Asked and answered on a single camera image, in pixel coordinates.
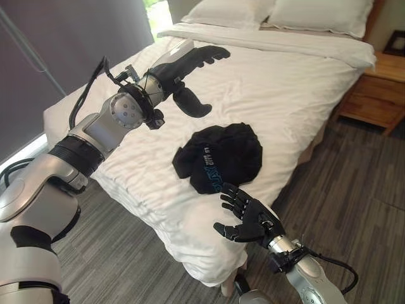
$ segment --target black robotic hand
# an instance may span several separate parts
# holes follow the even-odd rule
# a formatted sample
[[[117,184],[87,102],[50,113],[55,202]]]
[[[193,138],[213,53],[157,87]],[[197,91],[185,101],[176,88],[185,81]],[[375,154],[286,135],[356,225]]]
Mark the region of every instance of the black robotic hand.
[[[185,114],[199,118],[207,115],[212,107],[210,104],[201,104],[197,96],[185,87],[182,80],[195,68],[202,68],[204,63],[212,64],[215,60],[229,56],[230,53],[223,47],[195,47],[180,59],[154,66],[147,73],[157,78],[162,85],[165,93],[163,100],[173,94],[174,102]]]
[[[228,202],[222,203],[222,207],[242,220],[242,224],[235,227],[215,223],[214,229],[222,236],[240,243],[257,241],[267,249],[271,240],[285,234],[279,219],[257,199],[226,182],[221,192],[226,194],[222,194],[221,199]]]

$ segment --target wall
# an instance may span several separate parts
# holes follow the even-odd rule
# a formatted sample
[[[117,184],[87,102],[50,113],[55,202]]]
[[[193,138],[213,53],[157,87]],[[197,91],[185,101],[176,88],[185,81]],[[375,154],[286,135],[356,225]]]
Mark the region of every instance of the wall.
[[[85,84],[153,42],[142,0],[0,0],[62,88]],[[0,162],[43,131],[42,112],[62,96],[35,71],[0,24]]]
[[[368,41],[382,51],[394,30],[405,30],[405,0],[386,0]]]
[[[201,0],[168,0],[171,19],[178,23]]]

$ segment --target window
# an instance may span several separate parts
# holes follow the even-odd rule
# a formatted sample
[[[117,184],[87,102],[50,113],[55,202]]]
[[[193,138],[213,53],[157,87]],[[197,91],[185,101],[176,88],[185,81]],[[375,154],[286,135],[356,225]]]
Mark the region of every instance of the window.
[[[147,17],[151,26],[153,39],[158,40],[158,33],[173,25],[167,0],[144,0]]]

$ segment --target gray carpet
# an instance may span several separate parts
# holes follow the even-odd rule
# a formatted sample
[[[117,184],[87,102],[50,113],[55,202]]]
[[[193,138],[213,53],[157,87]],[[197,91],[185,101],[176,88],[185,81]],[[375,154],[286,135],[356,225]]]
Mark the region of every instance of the gray carpet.
[[[330,125],[273,206],[290,238],[358,271],[348,303],[405,303],[404,156],[403,140]],[[54,245],[72,303],[238,303],[191,278],[154,231],[97,183],[79,200],[79,223]],[[248,254],[251,287],[275,303],[300,303],[286,278],[268,270],[266,250],[250,244]],[[321,264],[340,288],[350,282],[341,268]]]

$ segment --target white pillow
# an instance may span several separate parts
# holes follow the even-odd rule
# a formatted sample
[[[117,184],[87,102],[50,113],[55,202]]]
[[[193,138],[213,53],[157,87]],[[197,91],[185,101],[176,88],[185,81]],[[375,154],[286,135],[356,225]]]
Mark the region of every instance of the white pillow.
[[[268,23],[293,30],[331,31],[362,38],[373,0],[277,0]]]
[[[275,0],[202,0],[187,16],[187,23],[204,23],[237,29],[259,29]]]

